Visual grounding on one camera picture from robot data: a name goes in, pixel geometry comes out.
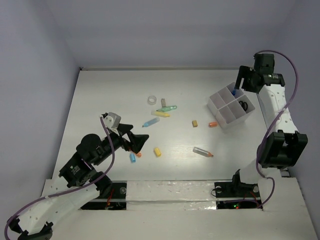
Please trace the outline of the small blue-capped bottle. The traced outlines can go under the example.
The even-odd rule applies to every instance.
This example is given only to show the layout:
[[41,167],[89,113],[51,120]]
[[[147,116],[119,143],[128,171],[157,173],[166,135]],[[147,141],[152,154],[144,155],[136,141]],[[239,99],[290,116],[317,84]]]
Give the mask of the small blue-capped bottle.
[[235,96],[236,93],[237,93],[237,90],[236,90],[236,89],[233,89],[233,90],[231,91],[231,94],[232,94],[233,96]]

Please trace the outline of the black scissors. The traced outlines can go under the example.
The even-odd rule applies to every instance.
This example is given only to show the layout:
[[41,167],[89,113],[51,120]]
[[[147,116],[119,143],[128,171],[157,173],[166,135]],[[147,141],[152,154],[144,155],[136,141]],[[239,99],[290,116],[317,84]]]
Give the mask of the black scissors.
[[249,106],[248,106],[248,103],[247,103],[247,102],[240,100],[238,103],[240,104],[240,106],[242,107],[242,109],[243,109],[245,112],[248,110],[248,107],[249,107]]

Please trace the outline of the clear tape roll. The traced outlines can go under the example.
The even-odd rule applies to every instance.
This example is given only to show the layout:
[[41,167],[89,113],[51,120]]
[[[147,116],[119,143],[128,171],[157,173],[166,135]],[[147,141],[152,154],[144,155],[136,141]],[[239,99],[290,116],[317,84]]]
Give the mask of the clear tape roll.
[[148,98],[147,98],[147,103],[149,105],[155,105],[157,103],[157,98],[156,96],[154,95],[150,95]]

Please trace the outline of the small grey metal clip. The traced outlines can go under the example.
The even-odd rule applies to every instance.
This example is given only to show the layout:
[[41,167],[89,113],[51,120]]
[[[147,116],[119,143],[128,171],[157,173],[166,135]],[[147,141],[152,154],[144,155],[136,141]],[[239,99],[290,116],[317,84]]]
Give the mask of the small grey metal clip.
[[164,98],[161,99],[161,106],[166,107],[166,100]]

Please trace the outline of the orange pen cap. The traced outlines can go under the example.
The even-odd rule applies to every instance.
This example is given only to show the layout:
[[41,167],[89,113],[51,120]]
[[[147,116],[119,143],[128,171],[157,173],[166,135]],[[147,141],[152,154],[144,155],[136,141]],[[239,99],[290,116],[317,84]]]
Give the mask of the orange pen cap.
[[218,123],[217,123],[216,121],[210,122],[210,123],[208,124],[208,126],[209,126],[210,128],[214,128],[214,127],[217,127],[217,126],[218,126]]

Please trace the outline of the brown eraser block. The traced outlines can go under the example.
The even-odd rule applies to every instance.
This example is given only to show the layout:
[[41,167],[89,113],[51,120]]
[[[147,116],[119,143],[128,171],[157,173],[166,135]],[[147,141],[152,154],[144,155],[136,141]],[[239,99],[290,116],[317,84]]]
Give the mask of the brown eraser block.
[[193,120],[193,121],[192,121],[192,126],[193,126],[194,128],[198,127],[198,122],[197,122],[196,120]]

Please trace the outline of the grey orange-tipped marker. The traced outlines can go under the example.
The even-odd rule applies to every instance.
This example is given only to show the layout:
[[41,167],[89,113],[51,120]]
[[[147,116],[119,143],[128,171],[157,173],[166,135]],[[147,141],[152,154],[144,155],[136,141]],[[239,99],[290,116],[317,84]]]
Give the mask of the grey orange-tipped marker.
[[207,150],[204,150],[204,149],[202,149],[202,148],[199,148],[199,147],[194,147],[194,148],[192,149],[192,151],[193,151],[194,153],[196,153],[196,154],[198,154],[198,155],[201,155],[201,156],[203,156],[203,157],[206,157],[206,158],[212,158],[212,157],[214,156],[211,152],[209,152],[209,151],[207,151]]

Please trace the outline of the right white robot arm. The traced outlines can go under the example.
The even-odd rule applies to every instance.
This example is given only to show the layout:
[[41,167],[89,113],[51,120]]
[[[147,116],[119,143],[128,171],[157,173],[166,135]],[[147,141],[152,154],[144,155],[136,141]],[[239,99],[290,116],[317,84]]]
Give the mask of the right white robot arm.
[[289,111],[298,90],[298,71],[293,68],[295,88],[286,99],[284,77],[275,73],[276,53],[275,50],[258,51],[253,56],[253,66],[242,65],[238,71],[234,89],[257,95],[267,130],[255,160],[232,177],[230,190],[235,196],[254,188],[260,179],[271,179],[274,170],[293,167],[308,143],[307,135],[299,132]]

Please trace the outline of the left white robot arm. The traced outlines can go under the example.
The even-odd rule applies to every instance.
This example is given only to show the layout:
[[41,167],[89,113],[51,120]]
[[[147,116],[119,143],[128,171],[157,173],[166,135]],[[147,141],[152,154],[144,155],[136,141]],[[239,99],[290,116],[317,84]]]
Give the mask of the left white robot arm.
[[58,173],[49,192],[28,203],[11,216],[4,228],[18,234],[19,240],[49,240],[55,228],[68,215],[97,197],[109,197],[113,182],[107,176],[115,163],[115,152],[123,149],[138,154],[149,139],[147,134],[132,133],[130,124],[105,127],[105,138],[85,135],[73,156]]

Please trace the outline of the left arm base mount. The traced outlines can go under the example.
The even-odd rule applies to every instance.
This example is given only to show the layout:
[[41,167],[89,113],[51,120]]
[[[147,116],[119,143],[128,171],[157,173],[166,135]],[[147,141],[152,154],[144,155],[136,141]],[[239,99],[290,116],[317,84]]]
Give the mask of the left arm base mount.
[[99,196],[85,205],[81,210],[109,210],[122,211],[127,209],[127,182],[116,181],[113,182],[112,188],[107,196]]

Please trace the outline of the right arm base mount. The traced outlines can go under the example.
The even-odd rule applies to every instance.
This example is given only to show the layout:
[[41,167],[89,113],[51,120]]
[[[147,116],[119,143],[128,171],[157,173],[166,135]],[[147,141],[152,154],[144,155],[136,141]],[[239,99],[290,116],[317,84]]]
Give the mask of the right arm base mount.
[[262,208],[258,185],[241,182],[240,170],[235,172],[231,181],[215,182],[210,195],[216,198],[218,210]]

